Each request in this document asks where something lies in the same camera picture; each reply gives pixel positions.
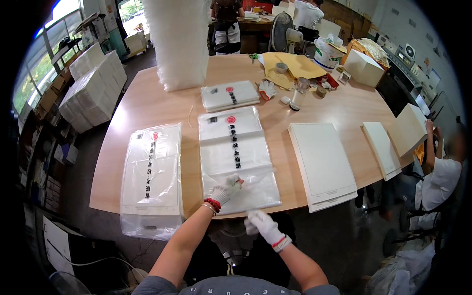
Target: wristwatch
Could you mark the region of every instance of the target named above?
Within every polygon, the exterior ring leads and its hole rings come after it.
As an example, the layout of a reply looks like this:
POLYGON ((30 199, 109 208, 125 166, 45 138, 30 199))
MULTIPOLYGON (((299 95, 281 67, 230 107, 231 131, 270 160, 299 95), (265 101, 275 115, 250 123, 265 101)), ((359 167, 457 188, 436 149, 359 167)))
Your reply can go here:
POLYGON ((272 246, 272 249, 274 249, 274 251, 276 253, 279 253, 280 251, 282 251, 285 247, 288 246, 288 244, 290 244, 292 242, 292 239, 288 236, 288 235, 285 235, 285 238, 283 238, 280 242, 278 242, 276 245, 273 245, 272 246))

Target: yellow envelope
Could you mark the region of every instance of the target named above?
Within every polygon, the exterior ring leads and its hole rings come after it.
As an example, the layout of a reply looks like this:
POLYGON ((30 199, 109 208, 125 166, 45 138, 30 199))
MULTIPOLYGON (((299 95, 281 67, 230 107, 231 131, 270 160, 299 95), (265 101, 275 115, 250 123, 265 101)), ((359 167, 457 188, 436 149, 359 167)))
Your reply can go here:
POLYGON ((269 74, 269 71, 275 68, 275 64, 282 62, 276 55, 283 54, 282 52, 266 52, 262 54, 264 58, 264 71, 265 75, 269 74))
POLYGON ((267 79, 273 82, 276 85, 279 85, 282 88, 289 90, 294 84, 294 79, 290 76, 288 72, 285 74, 279 74, 274 69, 269 70, 269 74, 265 76, 264 79, 267 79))
POLYGON ((312 79, 326 74, 324 69, 313 63, 304 55, 277 54, 276 56, 288 66, 288 69, 294 78, 303 77, 312 79))

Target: scissors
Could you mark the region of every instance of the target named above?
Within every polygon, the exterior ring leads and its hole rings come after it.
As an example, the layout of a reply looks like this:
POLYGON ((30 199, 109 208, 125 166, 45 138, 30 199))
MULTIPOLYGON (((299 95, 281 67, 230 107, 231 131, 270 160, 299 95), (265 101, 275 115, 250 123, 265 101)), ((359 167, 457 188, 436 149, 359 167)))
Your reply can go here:
POLYGON ((253 60, 253 64, 254 64, 254 60, 257 59, 257 53, 249 54, 249 57, 253 60))

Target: standing fan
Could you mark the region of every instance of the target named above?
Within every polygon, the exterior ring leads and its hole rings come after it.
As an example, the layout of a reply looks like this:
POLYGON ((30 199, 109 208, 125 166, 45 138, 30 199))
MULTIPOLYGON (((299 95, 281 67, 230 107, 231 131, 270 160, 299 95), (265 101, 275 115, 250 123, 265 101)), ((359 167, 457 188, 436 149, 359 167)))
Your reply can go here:
POLYGON ((272 28, 270 29, 270 48, 273 51, 294 53, 295 43, 301 42, 303 34, 294 30, 294 23, 290 15, 282 12, 275 16, 272 28))

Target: label sticker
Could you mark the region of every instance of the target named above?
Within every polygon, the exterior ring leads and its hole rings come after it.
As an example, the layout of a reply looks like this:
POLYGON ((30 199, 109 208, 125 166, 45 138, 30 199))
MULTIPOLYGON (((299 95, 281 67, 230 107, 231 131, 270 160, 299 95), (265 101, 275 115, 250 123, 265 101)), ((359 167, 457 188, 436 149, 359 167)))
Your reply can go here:
POLYGON ((233 124, 236 122, 236 118, 234 116, 230 116, 226 119, 226 122, 228 122, 228 124, 233 124))

